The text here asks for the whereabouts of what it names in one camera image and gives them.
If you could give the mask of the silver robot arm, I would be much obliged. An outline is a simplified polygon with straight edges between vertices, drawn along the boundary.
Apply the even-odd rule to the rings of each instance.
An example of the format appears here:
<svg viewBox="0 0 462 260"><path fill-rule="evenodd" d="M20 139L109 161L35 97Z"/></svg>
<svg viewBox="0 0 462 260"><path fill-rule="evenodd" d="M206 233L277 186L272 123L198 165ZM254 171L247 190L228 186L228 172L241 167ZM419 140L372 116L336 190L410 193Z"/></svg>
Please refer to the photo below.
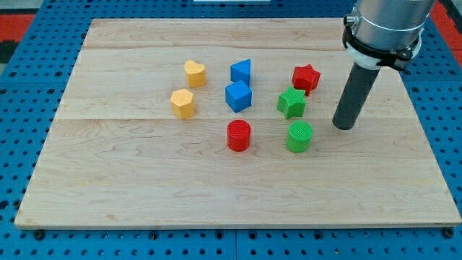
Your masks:
<svg viewBox="0 0 462 260"><path fill-rule="evenodd" d="M356 65L402 71L422 47L435 0L357 0L344 16L342 42Z"/></svg>

